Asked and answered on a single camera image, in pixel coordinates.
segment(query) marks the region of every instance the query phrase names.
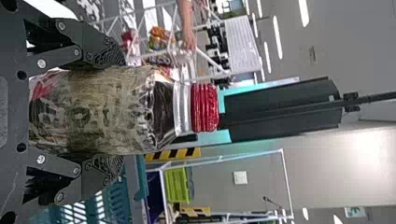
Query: red bottle cap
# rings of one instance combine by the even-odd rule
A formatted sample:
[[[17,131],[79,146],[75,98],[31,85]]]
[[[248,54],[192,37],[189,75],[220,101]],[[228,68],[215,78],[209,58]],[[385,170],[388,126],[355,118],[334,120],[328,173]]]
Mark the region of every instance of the red bottle cap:
[[[195,133],[213,132],[219,125],[219,100],[216,87],[210,83],[191,86],[191,124]]]

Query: wall outlet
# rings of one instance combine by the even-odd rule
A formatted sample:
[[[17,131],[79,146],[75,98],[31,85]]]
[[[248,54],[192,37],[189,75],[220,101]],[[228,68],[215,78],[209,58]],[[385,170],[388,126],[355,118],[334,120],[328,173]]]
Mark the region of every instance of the wall outlet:
[[[248,183],[248,174],[246,171],[233,172],[233,180],[235,185],[246,185]]]

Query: yellow and black warning stripe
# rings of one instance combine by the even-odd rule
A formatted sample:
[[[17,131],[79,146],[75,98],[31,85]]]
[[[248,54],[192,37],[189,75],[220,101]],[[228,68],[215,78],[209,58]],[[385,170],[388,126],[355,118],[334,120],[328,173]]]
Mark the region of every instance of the yellow and black warning stripe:
[[[181,207],[180,213],[188,217],[210,217],[210,207]]]
[[[201,157],[200,147],[188,147],[181,149],[170,149],[163,150],[155,153],[146,154],[145,158],[147,162],[150,161],[176,161],[186,160],[191,158]]]

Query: person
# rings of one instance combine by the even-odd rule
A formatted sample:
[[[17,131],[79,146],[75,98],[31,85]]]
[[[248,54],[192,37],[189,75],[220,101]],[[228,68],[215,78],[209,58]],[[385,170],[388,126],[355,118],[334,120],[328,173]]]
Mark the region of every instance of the person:
[[[201,7],[206,5],[205,0],[198,0]],[[181,30],[184,49],[195,51],[196,36],[192,30],[192,1],[191,0],[178,0],[178,10],[181,18]]]

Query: person's arm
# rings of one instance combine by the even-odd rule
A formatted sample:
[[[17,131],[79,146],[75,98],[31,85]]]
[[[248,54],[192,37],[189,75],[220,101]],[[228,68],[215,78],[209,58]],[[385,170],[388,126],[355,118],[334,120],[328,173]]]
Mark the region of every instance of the person's arm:
[[[196,39],[192,31],[191,0],[178,0],[178,12],[181,18],[184,47],[195,50]]]

